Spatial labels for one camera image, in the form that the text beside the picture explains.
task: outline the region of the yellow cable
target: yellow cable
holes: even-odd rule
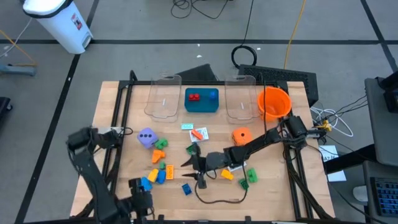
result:
[[[298,19],[297,19],[296,25],[294,26],[293,34],[292,34],[292,36],[290,37],[289,43],[287,44],[286,55],[285,55],[285,63],[284,63],[284,69],[286,69],[287,59],[288,59],[288,57],[289,57],[290,44],[292,43],[292,40],[293,40],[293,38],[294,38],[294,35],[296,34],[297,26],[298,26],[298,24],[299,24],[299,22],[300,22],[300,20],[301,20],[301,15],[303,14],[304,6],[305,6],[305,2],[306,2],[306,1],[307,1],[307,0],[303,0],[303,4],[301,5],[301,10],[300,10],[300,15],[298,15]]]
[[[5,36],[5,38],[6,38],[9,42],[11,42],[13,45],[15,44],[14,41],[12,41],[11,38],[10,38],[6,33],[4,33],[2,30],[0,30],[0,33],[1,33],[3,36]],[[33,63],[32,63],[32,64],[18,63],[18,64],[13,64],[13,65],[18,65],[18,66],[33,66],[33,67],[35,67],[35,66],[37,65],[37,64],[36,64],[36,61],[33,60],[32,57],[31,57],[28,53],[26,53],[24,50],[22,50],[22,49],[21,49],[18,45],[16,45],[16,44],[15,44],[15,47],[18,48],[18,50],[20,50],[22,53],[24,53],[24,55],[26,55],[26,57],[28,57],[28,58],[30,59],[30,61],[33,62]]]

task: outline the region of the white trash bin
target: white trash bin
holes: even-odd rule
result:
[[[26,0],[24,12],[71,54],[83,53],[93,38],[73,0]]]

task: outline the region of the building block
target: building block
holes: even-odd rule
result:
[[[243,190],[247,190],[249,188],[249,184],[245,179],[240,179],[239,184],[243,188]]]
[[[237,128],[232,132],[232,140],[235,146],[244,146],[251,142],[253,137],[249,128]]]
[[[256,174],[256,171],[254,170],[254,168],[249,169],[247,171],[247,174],[248,174],[250,183],[256,183],[258,181],[257,174]]]
[[[148,175],[148,180],[151,181],[152,183],[154,183],[156,181],[157,178],[157,174],[159,173],[158,169],[154,169],[152,170],[149,175]]]
[[[195,136],[197,139],[202,140],[203,139],[203,135],[201,135],[197,130],[193,129],[191,131],[192,135]]]
[[[160,162],[159,163],[159,169],[161,169],[161,170],[164,170],[164,169],[166,169],[166,163],[165,162]]]
[[[189,155],[194,155],[194,154],[200,154],[200,147],[198,146],[198,143],[194,142],[192,145],[188,146],[186,148],[187,153]]]
[[[198,138],[196,138],[193,134],[192,131],[189,131],[189,137],[191,138],[191,142],[200,142],[200,141],[206,141],[209,140],[209,134],[207,132],[207,128],[196,128],[195,131],[197,131],[198,133],[200,133],[203,136],[202,140],[199,140]]]
[[[234,179],[234,175],[226,169],[223,169],[223,171],[221,172],[221,176],[227,178],[228,180]]]
[[[192,130],[192,129],[193,129],[192,123],[181,124],[181,130]]]
[[[195,94],[189,94],[189,101],[199,101],[200,100],[200,95],[198,93]]]
[[[160,170],[159,173],[157,174],[156,182],[158,184],[163,184],[165,179],[166,179],[166,171]]]
[[[172,179],[174,179],[174,166],[167,165],[166,166],[166,180],[172,180]]]
[[[161,158],[166,157],[166,153],[164,151],[155,149],[152,154],[152,163],[155,164],[160,161]]]
[[[185,195],[192,193],[191,187],[188,184],[182,185],[182,190],[184,191]]]
[[[152,184],[146,177],[141,178],[141,185],[143,186],[145,191],[152,190]]]
[[[217,99],[217,94],[218,93],[216,91],[211,91],[209,94],[209,99],[211,99],[211,100]]]
[[[144,128],[141,130],[137,135],[137,139],[147,149],[150,149],[158,140],[155,132],[151,128]]]
[[[159,139],[157,142],[155,142],[155,147],[160,150],[162,150],[164,147],[168,145],[169,143],[167,142],[166,139]]]

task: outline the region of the blue container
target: blue container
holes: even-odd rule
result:
[[[198,101],[190,101],[189,94],[199,94]],[[184,106],[191,113],[215,113],[218,109],[218,89],[216,88],[187,88],[185,90]]]

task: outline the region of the white paper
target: white paper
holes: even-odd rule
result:
[[[322,158],[324,162],[338,157],[338,155],[335,155],[337,154],[336,146],[319,146],[319,150],[322,153]],[[330,182],[347,181],[343,170],[328,174],[328,178]]]

